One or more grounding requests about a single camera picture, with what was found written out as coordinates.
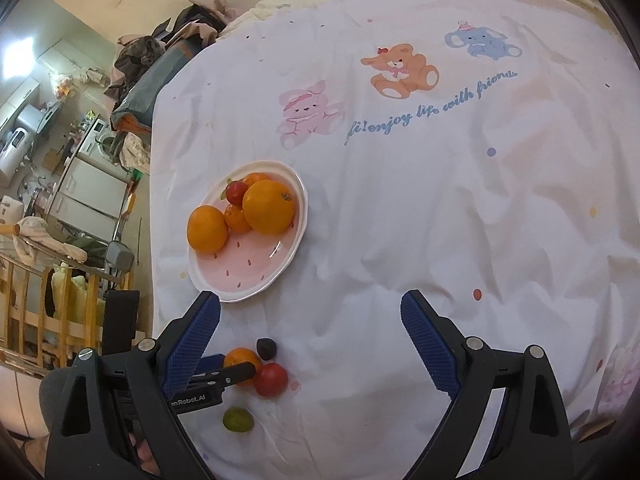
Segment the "person's left hand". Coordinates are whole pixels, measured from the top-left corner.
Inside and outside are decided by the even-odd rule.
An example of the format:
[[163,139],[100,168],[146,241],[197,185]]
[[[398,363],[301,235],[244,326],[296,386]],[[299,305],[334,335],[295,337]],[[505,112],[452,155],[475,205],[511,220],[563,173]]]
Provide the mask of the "person's left hand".
[[148,441],[145,439],[138,441],[134,434],[128,434],[128,438],[134,449],[134,457],[136,458],[138,466],[148,474],[159,476],[160,468],[158,468]]

